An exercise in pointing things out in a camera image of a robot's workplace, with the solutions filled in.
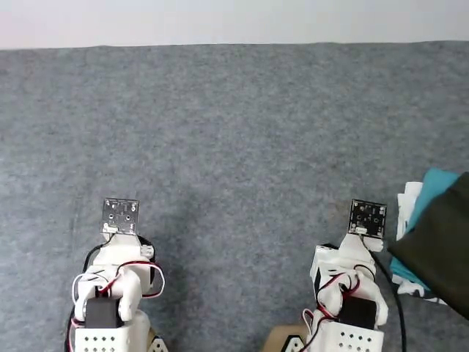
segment black wire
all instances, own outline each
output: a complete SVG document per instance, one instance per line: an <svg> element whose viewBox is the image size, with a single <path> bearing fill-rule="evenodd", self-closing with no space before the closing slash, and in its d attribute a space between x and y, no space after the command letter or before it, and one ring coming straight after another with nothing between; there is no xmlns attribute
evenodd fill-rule
<svg viewBox="0 0 469 352"><path fill-rule="evenodd" d="M111 242L112 238L114 237L115 233L113 233L109 239L105 242L105 243L102 243L102 244L98 244L96 247L94 247L91 251L88 252L88 254L86 255L86 258L85 258L85 262L83 263L83 270L82 272L85 272L88 268L88 265L89 265L89 261L91 260L91 256L98 250L100 250L101 248L103 248L104 246L106 246L109 242Z"/></svg>
<svg viewBox="0 0 469 352"><path fill-rule="evenodd" d="M300 349L299 352L304 352L306 351L309 346L313 343L313 340L314 338L316 338L316 335L318 332L320 332L320 325L322 323L323 320L335 320L335 318L328 318L328 317L322 317L318 320L317 322L317 327L316 327L316 331L314 332L313 336L311 337L311 339L308 341L308 343L306 343L306 345L303 346L303 348Z"/></svg>
<svg viewBox="0 0 469 352"><path fill-rule="evenodd" d="M354 268L354 269L355 269L355 268L365 268L365 269L368 270L370 273L372 273L373 281L376 279L376 277L374 277L373 271L372 271L370 268L368 268L366 265L357 264L357 265L355 265L353 268Z"/></svg>
<svg viewBox="0 0 469 352"><path fill-rule="evenodd" d="M93 247L91 251L88 252L88 254L86 255L85 261L83 263L83 270L81 271L82 273L84 273L87 270L89 261L91 260L91 256L96 251L99 251L101 248L109 244L109 242L111 242L114 235L115 234L113 233L105 243L98 244L97 246ZM64 341L64 352L70 352L70 349L68 348L68 335L70 334L70 329L72 328L72 318L73 318L74 312L75 312L75 307L73 307L72 310L70 311L70 316L67 322L67 332L65 333L66 335L65 335L65 341Z"/></svg>
<svg viewBox="0 0 469 352"><path fill-rule="evenodd" d="M388 272L386 271L384 265L380 262L378 257L372 251L370 251L368 249L368 252L372 256L372 258L376 262L376 264L378 264L378 266L380 267L380 270L382 271L382 273L386 277L386 280L388 281L388 284L391 287L391 291L393 293L394 299L396 300L397 310L399 312L399 322L400 322L400 325L401 325L402 352L406 352L407 351L407 335L405 333L404 311L402 310L401 300L399 299L399 296L397 294L397 290L394 287L393 280L392 280L391 276L388 274Z"/></svg>

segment white wall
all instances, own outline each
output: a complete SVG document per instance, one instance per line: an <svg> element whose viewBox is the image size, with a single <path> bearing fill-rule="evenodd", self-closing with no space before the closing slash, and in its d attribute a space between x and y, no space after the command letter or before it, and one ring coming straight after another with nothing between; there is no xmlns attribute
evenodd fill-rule
<svg viewBox="0 0 469 352"><path fill-rule="evenodd" d="M0 48L469 40L468 0L1 0Z"/></svg>

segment folded cloth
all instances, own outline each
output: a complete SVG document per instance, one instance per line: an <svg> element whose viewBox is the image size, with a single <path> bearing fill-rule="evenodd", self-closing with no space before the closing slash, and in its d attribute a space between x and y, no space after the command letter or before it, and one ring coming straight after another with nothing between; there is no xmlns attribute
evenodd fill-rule
<svg viewBox="0 0 469 352"><path fill-rule="evenodd" d="M446 304L444 300L437 297L431 290L427 290L422 285L411 282L398 275L392 276L392 282L397 285L398 295L411 295L413 297L424 299L425 301Z"/></svg>
<svg viewBox="0 0 469 352"><path fill-rule="evenodd" d="M426 172L423 180L423 185L421 190L418 191L418 186L415 183L406 184L406 190L404 194L407 194L407 197L404 199L404 202L410 203L409 197L413 197L418 192L418 197L413 206L412 215L408 222L405 225L405 232L411 231L417 221L420 218L420 215L428 204L437 196L442 194L449 186L451 186L459 177L458 174L453 172L443 171L436 168L431 168ZM393 258L391 261L391 270L397 276L402 277L403 279L408 279L413 283L419 284L424 289L429 290L429 288L418 278L412 271L405 267L398 259Z"/></svg>
<svg viewBox="0 0 469 352"><path fill-rule="evenodd" d="M388 250L469 319L469 172L435 197Z"/></svg>

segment circuit board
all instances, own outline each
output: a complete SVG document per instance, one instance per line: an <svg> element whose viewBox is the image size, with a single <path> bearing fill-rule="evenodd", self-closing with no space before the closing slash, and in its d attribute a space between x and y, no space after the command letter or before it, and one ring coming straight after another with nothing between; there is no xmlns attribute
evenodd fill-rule
<svg viewBox="0 0 469 352"><path fill-rule="evenodd" d="M349 233L382 239L384 237L387 206L385 204L352 199Z"/></svg>

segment white wire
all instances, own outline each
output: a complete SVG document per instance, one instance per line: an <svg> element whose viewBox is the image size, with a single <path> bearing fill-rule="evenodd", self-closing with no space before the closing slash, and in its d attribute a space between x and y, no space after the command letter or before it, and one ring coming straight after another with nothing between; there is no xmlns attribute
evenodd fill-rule
<svg viewBox="0 0 469 352"><path fill-rule="evenodd" d="M310 317L310 318L311 318L311 322L310 322L310 323L308 323L308 321L306 320L305 314L306 314L307 312L309 312L309 313L311 314L311 317ZM308 328L308 334L309 334L309 336L312 336L312 334L313 334L313 330L312 330L312 329L313 329L313 326L312 326L312 324L313 324L313 318L312 318L312 316L313 316L313 312L312 312L310 309L308 309L308 308L303 309L303 312L301 313L301 317L303 318L303 321L304 321L305 324L306 324L306 328Z"/></svg>
<svg viewBox="0 0 469 352"><path fill-rule="evenodd" d="M75 298L76 283L78 282L79 279L81 279L83 276L86 276L86 275L92 276L92 277L98 277L98 278L104 279L104 280L106 280L106 282L108 282L107 278L105 278L103 275L99 275L99 274L95 274L95 273L82 273L82 274L77 275L77 277L73 280L73 283L72 283L72 300L73 300L73 304L76 304L76 298Z"/></svg>
<svg viewBox="0 0 469 352"><path fill-rule="evenodd" d="M155 268L156 270L158 270L158 273L160 274L160 277L161 277L161 289L160 289L160 292L158 292L157 294L155 295L151 295L150 297L143 297L143 299L149 299L149 298L156 298L156 297L159 297L161 296L161 294L163 293L164 291L164 287L165 287L165 284L166 284L166 280L164 278L164 274L163 274L163 270L161 270L160 266L159 265L156 265L152 262L145 262L145 263L128 263L128 264L125 264L124 266L122 266L122 268L124 268L125 266L128 266L128 265L148 265L148 266L151 266L152 268Z"/></svg>

